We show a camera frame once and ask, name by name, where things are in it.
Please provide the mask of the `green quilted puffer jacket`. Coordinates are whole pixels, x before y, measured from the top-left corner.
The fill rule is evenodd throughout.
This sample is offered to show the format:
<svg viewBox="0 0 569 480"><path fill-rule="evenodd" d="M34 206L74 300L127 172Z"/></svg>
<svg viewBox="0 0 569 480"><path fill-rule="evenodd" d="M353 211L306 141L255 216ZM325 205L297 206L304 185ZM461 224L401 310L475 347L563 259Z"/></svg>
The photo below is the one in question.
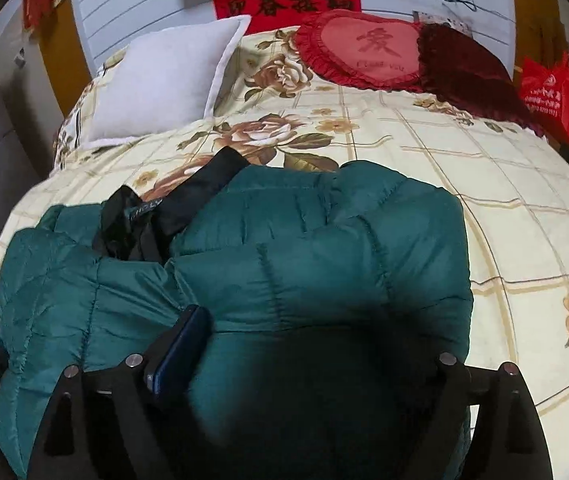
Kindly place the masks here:
<svg viewBox="0 0 569 480"><path fill-rule="evenodd" d="M0 269L0 450L19 476L64 367L117 365L191 304L213 333L188 391L208 471L250 479L410 474L448 352L467 357L473 296L462 206L373 162L333 172L254 165L196 212L164 262L92 243L100 205L54 206Z"/></svg>

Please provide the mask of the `white square pillow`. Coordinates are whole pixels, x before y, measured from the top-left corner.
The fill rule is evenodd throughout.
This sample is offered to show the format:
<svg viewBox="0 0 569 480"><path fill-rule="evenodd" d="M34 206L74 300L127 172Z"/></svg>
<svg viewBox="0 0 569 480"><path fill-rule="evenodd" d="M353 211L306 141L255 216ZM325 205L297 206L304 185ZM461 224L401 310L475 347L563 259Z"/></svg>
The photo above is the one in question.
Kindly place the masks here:
<svg viewBox="0 0 569 480"><path fill-rule="evenodd" d="M211 118L250 24L249 15L238 15L136 38L98 96L82 147L120 145Z"/></svg>

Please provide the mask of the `red heart cushion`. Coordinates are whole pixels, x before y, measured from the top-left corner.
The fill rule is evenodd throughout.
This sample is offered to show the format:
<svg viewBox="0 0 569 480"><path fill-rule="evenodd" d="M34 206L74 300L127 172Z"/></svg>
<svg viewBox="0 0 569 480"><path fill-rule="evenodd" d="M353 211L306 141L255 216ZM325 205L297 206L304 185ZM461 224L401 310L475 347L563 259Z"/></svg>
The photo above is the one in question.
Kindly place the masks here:
<svg viewBox="0 0 569 480"><path fill-rule="evenodd" d="M347 10L320 13L294 35L301 60L318 76L362 90L421 88L418 24Z"/></svg>

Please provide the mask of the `floral checked bed sheet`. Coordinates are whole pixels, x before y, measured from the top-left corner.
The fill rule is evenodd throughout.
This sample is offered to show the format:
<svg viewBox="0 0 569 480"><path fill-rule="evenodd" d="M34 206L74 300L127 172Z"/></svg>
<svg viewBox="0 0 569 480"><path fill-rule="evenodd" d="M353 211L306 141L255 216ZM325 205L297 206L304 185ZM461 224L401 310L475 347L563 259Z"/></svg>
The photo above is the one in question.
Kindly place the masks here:
<svg viewBox="0 0 569 480"><path fill-rule="evenodd" d="M54 206L100 205L92 245L126 261L164 262L184 226L165 198L198 211L244 165L333 172L373 162L457 197L473 308L467 361L514 362L540 417L555 478L569 479L569 164L513 122L476 117L432 94L350 89L314 74L294 30L243 38L215 118L113 148L74 148L13 208L12 236Z"/></svg>

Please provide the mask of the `dark red velvet cushion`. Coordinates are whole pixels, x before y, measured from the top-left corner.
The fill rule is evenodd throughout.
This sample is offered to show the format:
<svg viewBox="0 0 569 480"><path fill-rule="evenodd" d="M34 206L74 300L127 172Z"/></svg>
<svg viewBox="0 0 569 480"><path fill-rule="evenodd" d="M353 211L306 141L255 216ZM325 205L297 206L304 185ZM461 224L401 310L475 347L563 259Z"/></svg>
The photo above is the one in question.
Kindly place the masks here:
<svg viewBox="0 0 569 480"><path fill-rule="evenodd" d="M511 76L490 50L458 30L425 24L417 41L421 87L473 116L514 122L543 136Z"/></svg>

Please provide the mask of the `red shopping bag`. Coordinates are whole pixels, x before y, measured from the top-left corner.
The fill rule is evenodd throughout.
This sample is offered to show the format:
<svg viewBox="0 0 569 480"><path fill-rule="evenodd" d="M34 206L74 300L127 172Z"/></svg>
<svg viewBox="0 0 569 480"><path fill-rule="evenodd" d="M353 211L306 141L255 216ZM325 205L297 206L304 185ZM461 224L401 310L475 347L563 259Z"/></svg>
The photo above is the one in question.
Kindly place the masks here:
<svg viewBox="0 0 569 480"><path fill-rule="evenodd" d="M519 98L535 122L560 144L569 147L569 54L551 68L523 58Z"/></svg>

